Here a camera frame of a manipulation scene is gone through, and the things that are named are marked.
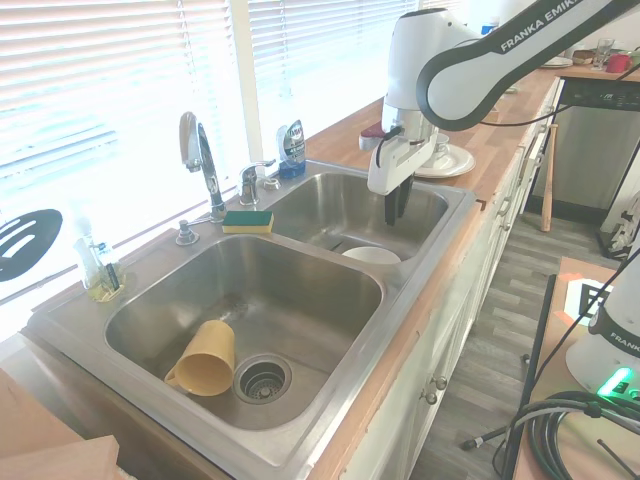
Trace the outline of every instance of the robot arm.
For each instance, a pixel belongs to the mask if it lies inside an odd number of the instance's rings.
[[[440,128],[470,128],[517,80],[639,3],[538,0],[490,35],[430,59],[417,78],[420,110]]]
[[[387,197],[387,223],[402,216],[411,178],[431,158],[438,127],[476,125],[517,80],[638,5],[640,0],[537,0],[483,38],[445,9],[402,16],[391,40],[382,112],[382,129],[392,133],[374,151],[368,179],[372,192]]]

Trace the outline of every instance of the kitchen sink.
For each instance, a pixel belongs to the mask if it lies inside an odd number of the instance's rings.
[[[261,430],[304,411],[381,300],[380,286],[362,272],[233,236],[125,305],[106,338],[163,379],[203,322],[224,320],[235,333],[238,381],[222,395],[189,398],[233,426]],[[261,385],[268,393],[253,398]]]
[[[395,226],[384,221],[384,197],[367,188],[366,177],[322,173],[271,206],[273,231],[337,253],[374,246],[407,260],[447,211],[447,201],[433,190],[414,189]]]
[[[402,325],[474,202],[414,182],[404,216],[384,223],[366,172],[308,161],[259,189],[273,232],[200,240],[171,230],[125,258],[125,290],[95,303],[81,285],[37,309],[27,336],[62,352],[234,478],[306,478]],[[401,262],[341,255],[375,245]],[[233,386],[197,397],[163,382],[205,321],[235,333]]]

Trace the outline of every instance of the green light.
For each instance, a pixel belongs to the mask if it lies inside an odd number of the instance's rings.
[[[598,390],[598,395],[601,395],[603,397],[607,397],[611,395],[611,392],[613,392],[613,389],[616,388],[620,382],[625,381],[630,376],[631,376],[630,368],[627,368],[627,367],[619,368],[618,371],[613,375],[611,375],[611,378],[607,380],[603,386],[600,387],[600,390]]]

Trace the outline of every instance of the sponge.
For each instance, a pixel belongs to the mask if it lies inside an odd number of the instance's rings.
[[[273,212],[227,212],[222,222],[224,233],[271,233]]]

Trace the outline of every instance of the faucet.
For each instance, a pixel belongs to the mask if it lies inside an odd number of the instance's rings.
[[[240,170],[240,185],[238,185],[240,204],[256,205],[260,201],[256,187],[258,183],[256,167],[270,167],[274,163],[276,163],[275,158],[269,161],[250,163]]]
[[[180,153],[182,163],[190,172],[202,170],[204,181],[211,196],[211,214],[208,218],[196,220],[190,225],[203,222],[220,223],[224,220],[226,207],[222,201],[220,183],[213,164],[213,155],[204,127],[191,112],[185,112],[180,118]]]

